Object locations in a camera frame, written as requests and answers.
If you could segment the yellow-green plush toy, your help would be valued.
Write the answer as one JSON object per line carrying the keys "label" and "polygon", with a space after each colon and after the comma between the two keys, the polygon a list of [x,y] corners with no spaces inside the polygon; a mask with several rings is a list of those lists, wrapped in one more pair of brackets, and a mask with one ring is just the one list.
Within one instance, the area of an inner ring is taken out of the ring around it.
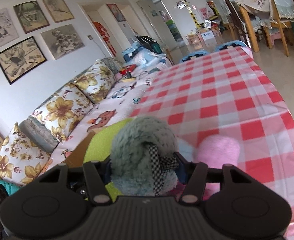
{"label": "yellow-green plush toy", "polygon": [[[126,145],[128,140],[124,138],[125,134],[121,131],[132,120],[132,118],[127,118],[110,126],[102,127],[100,131],[97,131],[87,148],[83,162],[109,159],[112,172],[115,171],[118,177],[135,169],[135,163],[131,160]],[[122,192],[114,186],[112,180],[106,185],[106,189],[112,197],[112,201],[122,195]]]}

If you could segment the green printed cardboard box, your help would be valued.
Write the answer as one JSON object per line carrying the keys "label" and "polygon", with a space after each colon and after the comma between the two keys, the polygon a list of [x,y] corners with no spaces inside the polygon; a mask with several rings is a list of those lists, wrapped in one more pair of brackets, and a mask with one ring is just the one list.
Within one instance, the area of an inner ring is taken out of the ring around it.
{"label": "green printed cardboard box", "polygon": [[68,165],[69,168],[81,167],[83,165],[87,148],[95,135],[95,131],[89,132],[89,134],[76,146],[71,155],[65,159],[64,162]]}

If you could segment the cartoon print sofa sheet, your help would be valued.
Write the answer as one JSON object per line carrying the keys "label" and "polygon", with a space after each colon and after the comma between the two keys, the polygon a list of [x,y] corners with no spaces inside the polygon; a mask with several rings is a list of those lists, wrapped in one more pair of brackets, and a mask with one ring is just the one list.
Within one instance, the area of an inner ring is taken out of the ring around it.
{"label": "cartoon print sofa sheet", "polygon": [[96,104],[76,124],[67,141],[58,144],[50,156],[49,163],[56,165],[63,162],[92,129],[110,126],[128,118],[142,99],[142,96],[152,86],[158,73],[168,68],[170,67],[163,63],[145,69],[135,68],[131,72],[132,81],[117,82],[106,98]]}

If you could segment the floral cushion sofa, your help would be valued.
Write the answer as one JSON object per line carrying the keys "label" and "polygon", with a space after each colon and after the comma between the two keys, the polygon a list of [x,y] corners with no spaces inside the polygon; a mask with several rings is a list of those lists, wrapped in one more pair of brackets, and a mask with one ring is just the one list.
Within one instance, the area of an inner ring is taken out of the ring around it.
{"label": "floral cushion sofa", "polygon": [[73,152],[68,146],[55,155],[58,145],[72,141],[76,128],[84,134],[106,126],[116,108],[99,113],[118,81],[121,63],[112,58],[97,60],[44,101],[21,124],[15,124],[0,147],[0,184],[24,186]]}

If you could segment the red white checkered tablecloth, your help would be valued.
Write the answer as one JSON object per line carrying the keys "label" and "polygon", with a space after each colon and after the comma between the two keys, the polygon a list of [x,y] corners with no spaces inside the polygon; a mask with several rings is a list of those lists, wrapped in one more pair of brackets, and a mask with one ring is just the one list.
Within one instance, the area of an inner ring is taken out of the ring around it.
{"label": "red white checkered tablecloth", "polygon": [[294,239],[294,119],[278,90],[241,48],[231,48],[157,73],[132,112],[166,121],[197,147],[213,134],[235,138],[238,167],[292,209]]}

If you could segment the blue chair back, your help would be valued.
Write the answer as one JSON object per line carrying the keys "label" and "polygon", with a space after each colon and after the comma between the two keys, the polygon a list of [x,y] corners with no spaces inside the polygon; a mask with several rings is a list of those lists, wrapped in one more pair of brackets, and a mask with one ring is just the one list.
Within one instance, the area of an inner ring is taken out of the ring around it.
{"label": "blue chair back", "polygon": [[245,47],[245,48],[247,48],[248,46],[246,45],[245,42],[242,42],[240,40],[234,40],[234,41],[229,41],[229,42],[225,42],[223,44],[218,45],[214,51],[217,52],[217,51],[225,50],[225,49],[228,49],[229,47]]}

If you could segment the wooden dining chair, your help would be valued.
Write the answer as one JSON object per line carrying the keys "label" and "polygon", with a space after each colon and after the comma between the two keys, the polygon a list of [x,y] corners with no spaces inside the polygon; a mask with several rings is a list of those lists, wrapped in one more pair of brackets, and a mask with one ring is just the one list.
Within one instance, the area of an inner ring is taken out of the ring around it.
{"label": "wooden dining chair", "polygon": [[284,47],[284,54],[289,57],[284,29],[291,28],[291,20],[294,20],[294,0],[269,0],[270,3],[270,21],[279,32]]}

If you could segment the grey sketch wall picture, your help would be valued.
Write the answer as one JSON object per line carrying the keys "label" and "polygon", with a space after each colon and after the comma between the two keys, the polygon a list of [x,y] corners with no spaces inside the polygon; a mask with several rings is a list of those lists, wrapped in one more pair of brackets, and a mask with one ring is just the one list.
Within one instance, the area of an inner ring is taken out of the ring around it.
{"label": "grey sketch wall picture", "polygon": [[55,60],[85,46],[72,24],[44,31],[41,37]]}

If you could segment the black framed wall picture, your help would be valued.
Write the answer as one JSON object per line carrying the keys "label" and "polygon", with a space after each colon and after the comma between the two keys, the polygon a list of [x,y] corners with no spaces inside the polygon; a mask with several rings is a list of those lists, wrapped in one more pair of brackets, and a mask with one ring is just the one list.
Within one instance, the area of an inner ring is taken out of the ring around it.
{"label": "black framed wall picture", "polygon": [[33,36],[0,52],[0,67],[10,85],[46,61]]}

